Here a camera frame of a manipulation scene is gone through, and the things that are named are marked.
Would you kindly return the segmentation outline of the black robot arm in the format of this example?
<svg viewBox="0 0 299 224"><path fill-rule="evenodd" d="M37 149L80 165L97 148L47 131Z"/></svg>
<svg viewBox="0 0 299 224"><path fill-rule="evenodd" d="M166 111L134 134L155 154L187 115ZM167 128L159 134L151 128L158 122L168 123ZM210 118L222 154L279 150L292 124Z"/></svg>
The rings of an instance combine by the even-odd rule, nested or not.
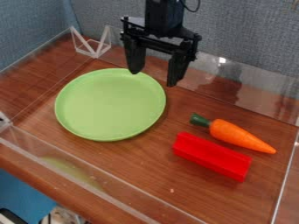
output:
<svg viewBox="0 0 299 224"><path fill-rule="evenodd" d="M183 79L188 65L196 60L202 36L183 26L184 11L191 10L186 0L146 0L144 17L123 16L120 39L126 48L126 62L131 74L146 66L146 49L167 53L167 86L174 87Z"/></svg>

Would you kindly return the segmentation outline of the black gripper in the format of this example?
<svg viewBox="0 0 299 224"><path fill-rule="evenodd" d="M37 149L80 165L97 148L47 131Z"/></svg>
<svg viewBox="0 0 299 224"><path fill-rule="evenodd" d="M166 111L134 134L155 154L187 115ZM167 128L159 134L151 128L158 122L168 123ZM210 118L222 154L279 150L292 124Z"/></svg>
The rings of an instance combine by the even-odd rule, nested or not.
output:
<svg viewBox="0 0 299 224"><path fill-rule="evenodd" d="M122 17L120 33L126 47L126 62L131 74L146 65L146 50L172 54L168 61L167 86L183 79L188 65L196 58L202 36L183 26L183 15L146 15Z"/></svg>

